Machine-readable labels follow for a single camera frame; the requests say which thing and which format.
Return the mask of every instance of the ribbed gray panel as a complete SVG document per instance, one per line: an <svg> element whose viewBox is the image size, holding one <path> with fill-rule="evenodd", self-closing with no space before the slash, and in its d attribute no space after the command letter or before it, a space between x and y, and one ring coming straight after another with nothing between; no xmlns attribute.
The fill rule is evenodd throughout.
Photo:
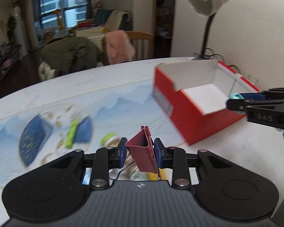
<svg viewBox="0 0 284 227"><path fill-rule="evenodd" d="M277 227L270 219L233 223L203 210L190 192L176 190L167 181L116 181L93 192L73 215L53 223L31 224L10 220L6 227Z"/></svg>

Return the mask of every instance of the wooden chair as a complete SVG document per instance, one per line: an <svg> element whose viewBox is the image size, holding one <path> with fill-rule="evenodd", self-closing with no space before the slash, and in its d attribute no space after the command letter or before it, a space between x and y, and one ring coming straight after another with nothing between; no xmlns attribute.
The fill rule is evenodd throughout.
<svg viewBox="0 0 284 227"><path fill-rule="evenodd" d="M134 46L136 50L136 54L134 56L134 60L144 60L144 59L152 59L154 56L154 35L149 32L144 31L126 31L130 42ZM145 52L145 43L144 41L148 40L148 52ZM108 58L106 52L106 41L105 37L102 39L103 51L104 51L104 64L108 65Z"/></svg>

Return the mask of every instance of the pink towel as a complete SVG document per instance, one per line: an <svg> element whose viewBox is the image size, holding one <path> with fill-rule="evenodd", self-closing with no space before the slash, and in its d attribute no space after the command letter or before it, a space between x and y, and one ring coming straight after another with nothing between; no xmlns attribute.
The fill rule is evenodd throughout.
<svg viewBox="0 0 284 227"><path fill-rule="evenodd" d="M112 65L133 60L136 52L125 31L108 32L105 38L109 64Z"/></svg>

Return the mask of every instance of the desk lamp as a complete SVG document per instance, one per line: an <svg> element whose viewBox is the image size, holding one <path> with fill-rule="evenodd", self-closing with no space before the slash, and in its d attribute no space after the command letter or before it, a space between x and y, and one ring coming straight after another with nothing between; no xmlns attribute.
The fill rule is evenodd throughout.
<svg viewBox="0 0 284 227"><path fill-rule="evenodd" d="M200 55L195 58L196 60L207 60L210 59L208 55L205 55L205 50L207 46L207 40L209 35L209 29L211 23L216 15L217 11L222 7L222 5L229 0L188 0L193 8L193 10L202 17L208 17L204 36L203 45Z"/></svg>

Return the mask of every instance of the lamp neck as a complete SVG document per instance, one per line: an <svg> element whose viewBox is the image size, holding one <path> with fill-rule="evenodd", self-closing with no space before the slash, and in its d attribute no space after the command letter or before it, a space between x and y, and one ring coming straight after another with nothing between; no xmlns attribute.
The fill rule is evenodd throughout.
<svg viewBox="0 0 284 227"><path fill-rule="evenodd" d="M207 23L206 23L206 27L205 27L205 31L204 31L204 36L203 36L203 45L202 45L202 50L201 50L200 56L205 55L205 49L206 49L206 46L207 46L209 29L211 27L211 23L212 23L215 15L216 15L216 13L214 13L211 16L209 16L208 19L207 19Z"/></svg>

